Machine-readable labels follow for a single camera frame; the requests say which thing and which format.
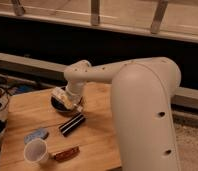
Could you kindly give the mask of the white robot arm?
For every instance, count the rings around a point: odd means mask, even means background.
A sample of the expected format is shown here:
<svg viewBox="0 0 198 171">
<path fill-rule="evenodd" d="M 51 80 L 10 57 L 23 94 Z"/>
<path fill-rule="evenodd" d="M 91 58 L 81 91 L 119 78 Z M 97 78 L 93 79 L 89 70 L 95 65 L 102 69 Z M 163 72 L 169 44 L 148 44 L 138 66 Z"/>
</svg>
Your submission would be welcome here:
<svg viewBox="0 0 198 171">
<path fill-rule="evenodd" d="M 64 70 L 66 91 L 81 92 L 85 82 L 111 85 L 111 109 L 123 171 L 181 171 L 171 98 L 181 72 L 166 57 L 90 66 L 79 61 Z"/>
</svg>

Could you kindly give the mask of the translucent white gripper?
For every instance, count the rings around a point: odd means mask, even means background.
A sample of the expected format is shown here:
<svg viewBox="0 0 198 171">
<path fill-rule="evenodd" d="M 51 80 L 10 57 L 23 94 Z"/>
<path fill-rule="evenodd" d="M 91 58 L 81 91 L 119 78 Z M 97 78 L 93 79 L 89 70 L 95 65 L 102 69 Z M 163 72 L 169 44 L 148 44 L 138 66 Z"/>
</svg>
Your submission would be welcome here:
<svg viewBox="0 0 198 171">
<path fill-rule="evenodd" d="M 74 103 L 78 104 L 83 96 L 85 83 L 84 82 L 69 82 L 66 86 L 66 92 L 69 99 Z"/>
</svg>

